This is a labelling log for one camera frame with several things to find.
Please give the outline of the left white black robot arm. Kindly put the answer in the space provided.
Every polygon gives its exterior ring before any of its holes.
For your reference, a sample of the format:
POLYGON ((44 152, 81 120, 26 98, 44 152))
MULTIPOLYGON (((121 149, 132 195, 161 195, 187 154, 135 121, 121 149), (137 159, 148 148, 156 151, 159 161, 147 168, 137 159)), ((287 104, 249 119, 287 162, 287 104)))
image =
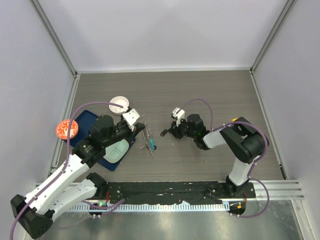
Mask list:
POLYGON ((139 117, 127 112, 114 124, 111 116, 98 116, 88 135, 77 143, 52 175, 28 194, 16 194, 10 200, 15 218, 13 225, 20 224, 32 239, 37 239, 77 202, 91 197, 102 199, 107 192, 107 182, 95 172, 72 189, 66 188, 101 160, 106 148, 122 140, 129 142, 143 131, 146 126, 138 122, 139 117))

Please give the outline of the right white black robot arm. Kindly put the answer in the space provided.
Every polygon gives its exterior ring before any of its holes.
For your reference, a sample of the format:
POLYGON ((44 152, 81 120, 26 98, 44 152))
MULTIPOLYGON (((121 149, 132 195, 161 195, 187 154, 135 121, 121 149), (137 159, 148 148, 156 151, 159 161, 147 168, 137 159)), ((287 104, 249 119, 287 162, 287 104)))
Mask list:
POLYGON ((187 118, 175 117, 168 130, 161 135, 172 134, 177 139, 188 137, 204 151, 227 145, 235 156, 231 172, 225 179, 225 192, 233 198, 245 191, 253 165, 263 156, 269 146, 267 137, 244 117, 214 130, 208 130, 199 114, 187 118))

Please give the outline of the blue keyring with keys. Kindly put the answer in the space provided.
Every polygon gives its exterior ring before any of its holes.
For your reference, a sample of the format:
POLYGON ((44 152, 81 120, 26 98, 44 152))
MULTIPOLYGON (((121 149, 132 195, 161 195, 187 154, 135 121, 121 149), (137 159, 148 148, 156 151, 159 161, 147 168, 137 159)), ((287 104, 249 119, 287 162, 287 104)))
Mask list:
POLYGON ((142 146, 141 149, 143 147, 148 148, 151 155, 155 157, 154 151, 157 149, 157 147, 155 146, 153 133, 146 122, 143 121, 142 123, 144 124, 145 128, 141 131, 141 135, 144 141, 144 146, 142 146))

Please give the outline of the black tagged key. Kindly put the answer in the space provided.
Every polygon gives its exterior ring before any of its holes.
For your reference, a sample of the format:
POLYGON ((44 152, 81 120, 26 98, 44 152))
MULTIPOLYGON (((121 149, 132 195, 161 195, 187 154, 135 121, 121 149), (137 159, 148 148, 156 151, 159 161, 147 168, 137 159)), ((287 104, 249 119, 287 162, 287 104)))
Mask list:
POLYGON ((160 133, 160 136, 161 137, 164 137, 166 134, 168 134, 168 133, 172 133, 172 129, 171 128, 169 128, 169 129, 164 129, 161 133, 160 133))

